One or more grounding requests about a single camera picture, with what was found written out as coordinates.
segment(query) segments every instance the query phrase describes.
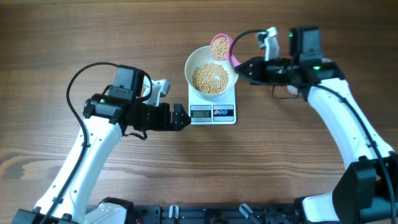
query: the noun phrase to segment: pink cup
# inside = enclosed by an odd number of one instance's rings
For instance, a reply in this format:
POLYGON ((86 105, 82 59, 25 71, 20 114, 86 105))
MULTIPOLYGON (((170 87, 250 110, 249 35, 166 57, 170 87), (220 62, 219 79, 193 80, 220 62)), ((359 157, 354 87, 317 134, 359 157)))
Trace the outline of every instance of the pink cup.
MULTIPOLYGON (((226 39, 228 40, 228 43, 229 43, 229 47, 231 47, 231 45, 232 45, 232 43, 234 42, 234 40, 233 40, 230 36, 228 36, 228 35, 226 35, 226 34, 217 34, 217 35, 215 35, 215 36, 213 37, 213 40, 211 40, 210 48, 212 48, 214 41, 216 41, 216 39, 219 39, 220 37, 226 37, 226 39)), ((228 52, 227 52, 225 58, 223 58, 223 59, 221 59, 221 60, 228 60, 228 59, 229 59, 229 49, 228 49, 228 52)), ((231 55, 231 61, 232 61, 233 67, 236 67, 236 66, 238 66, 238 65, 241 64, 241 62, 239 62, 238 60, 236 60, 236 58, 234 57, 234 55, 231 55)))

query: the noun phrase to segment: white bowl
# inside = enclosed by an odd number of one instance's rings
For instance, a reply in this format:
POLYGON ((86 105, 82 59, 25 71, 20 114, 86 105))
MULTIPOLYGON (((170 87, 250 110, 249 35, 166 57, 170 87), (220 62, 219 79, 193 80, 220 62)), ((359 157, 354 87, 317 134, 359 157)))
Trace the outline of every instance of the white bowl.
POLYGON ((194 51, 188 58, 185 63, 185 78, 187 79, 189 85, 193 88, 193 90, 198 93, 200 96, 204 98, 215 98, 217 96, 221 96, 222 94, 228 92, 235 85, 238 80, 239 75, 235 73, 234 68, 231 66, 228 60, 215 60, 211 56, 210 46, 201 47, 198 50, 194 51), (226 88, 217 94, 206 94, 197 90, 193 85, 193 74, 195 73, 195 69, 199 66, 204 65, 205 63, 215 63, 217 65, 222 65, 223 68, 228 72, 228 84, 226 88))

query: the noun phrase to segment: bowl of soybeans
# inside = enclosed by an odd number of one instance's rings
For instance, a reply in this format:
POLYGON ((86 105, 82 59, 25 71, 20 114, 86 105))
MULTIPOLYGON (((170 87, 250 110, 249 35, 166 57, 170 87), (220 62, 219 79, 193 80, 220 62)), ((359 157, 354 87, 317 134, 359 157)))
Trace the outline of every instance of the bowl of soybeans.
POLYGON ((210 46, 194 51, 185 63, 185 78, 203 98, 215 98, 228 92, 238 80, 238 74, 228 60, 215 60, 210 46))

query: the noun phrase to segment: digital scale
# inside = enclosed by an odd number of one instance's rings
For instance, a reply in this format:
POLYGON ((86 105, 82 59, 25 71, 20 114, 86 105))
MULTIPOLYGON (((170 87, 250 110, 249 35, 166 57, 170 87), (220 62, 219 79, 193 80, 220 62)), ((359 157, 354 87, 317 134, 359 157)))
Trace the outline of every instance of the digital scale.
POLYGON ((235 86, 225 94, 204 99, 188 85, 191 124, 234 124, 236 122, 235 86))

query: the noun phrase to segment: wood grain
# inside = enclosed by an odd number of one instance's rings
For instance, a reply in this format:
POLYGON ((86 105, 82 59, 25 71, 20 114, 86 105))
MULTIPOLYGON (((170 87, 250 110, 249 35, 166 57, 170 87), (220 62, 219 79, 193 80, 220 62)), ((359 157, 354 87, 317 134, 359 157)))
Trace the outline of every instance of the wood grain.
MULTIPOLYGON (((78 132, 65 91, 81 67, 107 61, 172 83, 166 102, 188 108, 184 65, 220 32, 277 26, 287 56, 290 27, 319 25, 326 57, 345 72, 356 101, 398 147, 396 1, 131 1, 0 6, 0 223, 31 209, 61 168, 78 132)), ((240 60, 260 55, 253 37, 240 60)), ((113 82, 114 69, 87 70, 72 88, 77 111, 113 82)), ((285 89, 277 90, 285 94, 285 89)), ((319 115, 302 99, 236 84, 238 122, 123 138, 90 203, 107 196, 135 204, 291 202, 333 190, 344 172, 319 115)))

